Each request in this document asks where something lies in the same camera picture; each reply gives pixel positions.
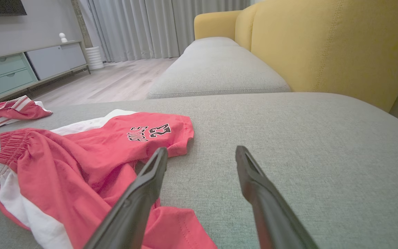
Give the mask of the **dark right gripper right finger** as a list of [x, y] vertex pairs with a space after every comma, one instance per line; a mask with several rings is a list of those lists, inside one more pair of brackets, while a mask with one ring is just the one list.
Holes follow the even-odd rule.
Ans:
[[242, 195], [251, 204], [261, 249], [317, 249], [318, 246], [244, 146], [235, 152]]

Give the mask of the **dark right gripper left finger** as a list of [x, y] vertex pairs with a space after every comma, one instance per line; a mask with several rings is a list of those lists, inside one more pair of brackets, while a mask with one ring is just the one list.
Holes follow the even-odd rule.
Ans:
[[109, 211], [85, 249], [140, 249], [151, 207], [159, 199], [167, 148], [158, 148]]

